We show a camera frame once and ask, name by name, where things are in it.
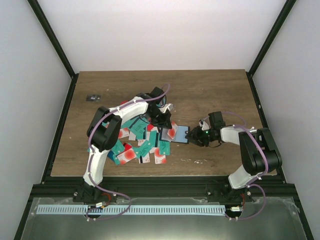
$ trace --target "gray floor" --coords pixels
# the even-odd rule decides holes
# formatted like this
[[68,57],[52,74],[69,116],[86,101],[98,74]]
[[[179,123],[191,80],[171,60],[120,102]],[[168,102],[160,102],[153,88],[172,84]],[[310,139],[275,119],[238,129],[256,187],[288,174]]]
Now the gray floor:
[[[261,201],[246,203],[243,215],[255,213],[261,207]],[[260,215],[238,222],[228,221],[223,216],[195,215],[127,215],[113,220],[87,222],[82,215],[33,214],[29,216],[22,239],[305,240],[306,237],[292,200],[270,197]]]

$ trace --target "wooden tabletop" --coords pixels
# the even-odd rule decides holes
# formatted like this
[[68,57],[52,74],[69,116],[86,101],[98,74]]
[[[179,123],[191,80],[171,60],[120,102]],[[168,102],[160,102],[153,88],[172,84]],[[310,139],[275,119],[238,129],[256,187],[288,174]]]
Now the wooden tabletop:
[[[171,120],[178,125],[198,125],[208,113],[228,111],[241,115],[248,127],[261,128],[255,101],[242,69],[170,71],[88,71],[81,72],[75,87],[62,137],[53,164],[52,176],[82,176],[88,162],[89,124],[100,106],[111,108],[136,94],[170,83],[167,103],[174,105]],[[87,95],[101,95],[100,101],[86,101]],[[227,125],[241,124],[232,115],[223,115]],[[212,176],[229,175],[241,164],[240,148],[224,143],[217,148],[193,144],[170,144],[166,164],[125,165],[106,160],[104,176]]]

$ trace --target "white ventilation strip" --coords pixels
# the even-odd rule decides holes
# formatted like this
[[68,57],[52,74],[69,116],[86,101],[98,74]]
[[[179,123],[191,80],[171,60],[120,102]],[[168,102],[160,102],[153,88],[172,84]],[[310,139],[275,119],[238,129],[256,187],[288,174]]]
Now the white ventilation strip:
[[[94,209],[89,215],[116,215],[123,212],[126,205],[109,205],[103,209]],[[84,215],[88,205],[38,205],[39,215]],[[224,216],[224,205],[132,205],[125,215],[206,215]]]

